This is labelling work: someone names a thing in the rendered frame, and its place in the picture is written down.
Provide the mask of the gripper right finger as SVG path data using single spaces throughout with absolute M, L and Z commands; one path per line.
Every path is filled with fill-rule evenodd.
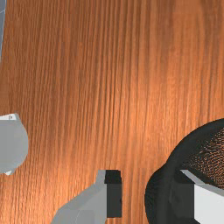
M 199 224 L 224 224 L 224 190 L 188 170 L 175 172 L 170 203 L 177 218 L 194 218 Z

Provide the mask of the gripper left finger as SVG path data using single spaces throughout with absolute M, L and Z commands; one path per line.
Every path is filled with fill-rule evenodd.
M 95 182 L 62 206 L 51 224 L 105 224 L 123 214 L 123 184 L 119 170 L 99 170 Z

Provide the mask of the dark mesh basket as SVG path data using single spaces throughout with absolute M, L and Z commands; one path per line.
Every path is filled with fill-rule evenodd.
M 164 165 L 152 174 L 144 195 L 149 224 L 199 224 L 194 218 L 177 218 L 172 211 L 170 193 L 178 170 L 188 170 L 224 190 L 224 118 L 184 137 Z

